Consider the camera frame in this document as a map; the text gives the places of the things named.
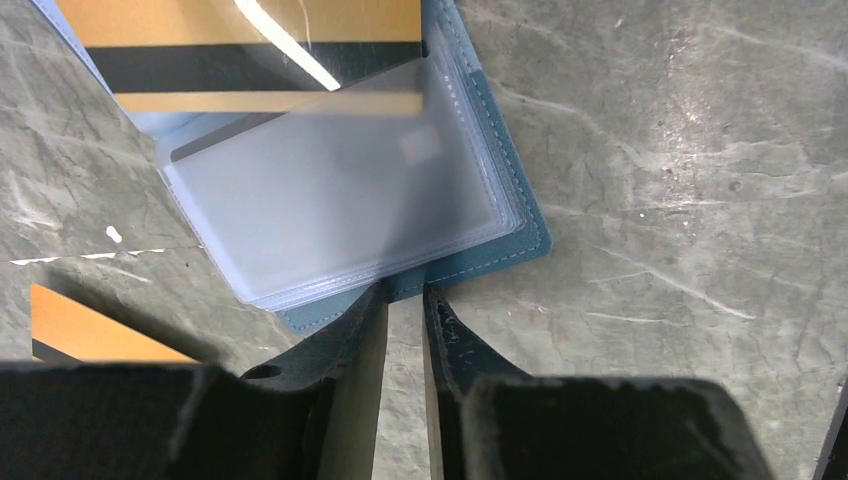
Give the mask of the blue leather card holder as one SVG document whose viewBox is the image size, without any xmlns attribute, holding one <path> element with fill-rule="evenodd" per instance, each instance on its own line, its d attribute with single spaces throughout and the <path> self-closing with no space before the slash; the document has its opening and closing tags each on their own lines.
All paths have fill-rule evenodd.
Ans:
<svg viewBox="0 0 848 480">
<path fill-rule="evenodd" d="M 124 110 L 199 243 L 243 303 L 294 330 L 334 321 L 370 284 L 391 300 L 547 254 L 551 235 L 453 1 L 422 6 L 422 110 Z"/>
</svg>

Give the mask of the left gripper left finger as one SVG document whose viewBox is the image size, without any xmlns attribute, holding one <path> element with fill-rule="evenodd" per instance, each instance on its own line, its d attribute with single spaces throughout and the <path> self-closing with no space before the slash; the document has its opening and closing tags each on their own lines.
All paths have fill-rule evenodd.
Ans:
<svg viewBox="0 0 848 480">
<path fill-rule="evenodd" d="M 5 361 L 5 479 L 368 479 L 388 294 L 241 375 L 193 363 Z"/>
</svg>

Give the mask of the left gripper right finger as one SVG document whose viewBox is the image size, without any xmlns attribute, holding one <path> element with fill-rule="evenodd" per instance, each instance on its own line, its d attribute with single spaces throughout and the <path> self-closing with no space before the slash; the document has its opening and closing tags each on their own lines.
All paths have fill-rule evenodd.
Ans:
<svg viewBox="0 0 848 480">
<path fill-rule="evenodd" d="M 534 376 L 423 293 L 435 479 L 769 479 L 734 399 L 697 378 Z"/>
</svg>

